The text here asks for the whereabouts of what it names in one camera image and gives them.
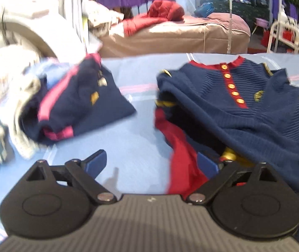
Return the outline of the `navy red knit sweater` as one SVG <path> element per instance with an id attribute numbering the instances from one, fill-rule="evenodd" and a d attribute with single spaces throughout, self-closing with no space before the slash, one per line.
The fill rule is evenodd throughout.
<path id="1" fill-rule="evenodd" d="M 188 196 L 209 180 L 205 152 L 243 165 L 269 163 L 299 192 L 299 87 L 284 69 L 243 57 L 194 61 L 157 77 L 155 127 L 172 147 L 168 192 Z"/>

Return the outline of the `blue striped bed sheet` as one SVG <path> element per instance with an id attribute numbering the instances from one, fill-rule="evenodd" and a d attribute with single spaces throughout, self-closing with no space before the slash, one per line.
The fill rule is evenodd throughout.
<path id="1" fill-rule="evenodd" d="M 0 167 L 0 204 L 36 161 L 63 165 L 72 159 L 84 160 L 98 150 L 107 153 L 107 164 L 96 181 L 112 192 L 117 202 L 100 205 L 81 228 L 53 239 L 7 235 L 0 220 L 0 251 L 299 251 L 299 228 L 294 235 L 279 239 L 238 237 L 221 228 L 203 206 L 168 192 L 173 150 L 155 127 L 158 75 L 191 61 L 212 66 L 238 57 L 265 63 L 273 71 L 284 69 L 289 82 L 299 87 L 299 55 L 199 54 L 101 61 L 135 114 L 44 144 L 44 151 L 29 161 L 10 142 L 10 162 Z M 299 192 L 292 190 L 299 197 Z"/>

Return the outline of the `navy pink folded garment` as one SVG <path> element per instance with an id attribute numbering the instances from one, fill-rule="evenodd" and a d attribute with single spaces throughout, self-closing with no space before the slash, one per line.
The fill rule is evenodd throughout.
<path id="1" fill-rule="evenodd" d="M 19 129 L 27 138 L 50 145 L 97 130 L 135 114 L 99 54 L 88 54 L 54 85 L 38 78 L 38 91 L 19 113 Z"/>

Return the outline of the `pink pillow on bed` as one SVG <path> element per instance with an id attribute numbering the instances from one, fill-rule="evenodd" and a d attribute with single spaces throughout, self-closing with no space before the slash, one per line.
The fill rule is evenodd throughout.
<path id="1" fill-rule="evenodd" d="M 232 14 L 232 28 L 237 30 L 242 30 L 248 27 L 247 23 L 239 15 Z M 213 12 L 207 16 L 208 19 L 218 20 L 224 26 L 228 27 L 230 24 L 230 14 L 229 13 L 216 13 Z"/>

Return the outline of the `brown covered bed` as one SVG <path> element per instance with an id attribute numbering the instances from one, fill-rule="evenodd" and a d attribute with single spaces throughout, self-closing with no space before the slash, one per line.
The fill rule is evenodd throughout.
<path id="1" fill-rule="evenodd" d="M 184 16 L 182 22 L 164 22 L 125 37 L 123 24 L 113 26 L 101 37 L 103 58 L 123 58 L 147 54 L 215 53 L 226 54 L 231 40 L 233 55 L 245 54 L 250 42 L 250 28 L 224 26 L 218 20 Z"/>

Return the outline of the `white washing machine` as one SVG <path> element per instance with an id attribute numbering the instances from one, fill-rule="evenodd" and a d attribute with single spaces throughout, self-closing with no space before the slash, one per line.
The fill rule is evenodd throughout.
<path id="1" fill-rule="evenodd" d="M 6 45 L 15 43 L 18 35 L 42 56 L 62 62 L 77 64 L 86 55 L 85 44 L 60 14 L 48 13 L 31 19 L 0 9 L 0 33 Z"/>

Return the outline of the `grey white crumpled garment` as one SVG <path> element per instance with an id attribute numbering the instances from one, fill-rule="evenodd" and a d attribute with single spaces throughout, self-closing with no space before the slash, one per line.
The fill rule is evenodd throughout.
<path id="1" fill-rule="evenodd" d="M 42 89 L 52 89 L 68 72 L 70 66 L 55 58 L 41 59 L 21 45 L 0 48 L 0 101 L 10 93 L 8 130 L 12 144 L 24 159 L 30 159 L 41 146 L 25 134 L 20 117 L 28 101 Z"/>

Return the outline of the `red jacket on bed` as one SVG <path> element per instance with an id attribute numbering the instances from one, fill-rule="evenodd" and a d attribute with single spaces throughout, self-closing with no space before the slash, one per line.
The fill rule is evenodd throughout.
<path id="1" fill-rule="evenodd" d="M 122 22 L 124 36 L 130 37 L 142 29 L 164 22 L 179 22 L 183 20 L 185 11 L 175 1 L 154 0 L 146 13 L 126 19 Z"/>

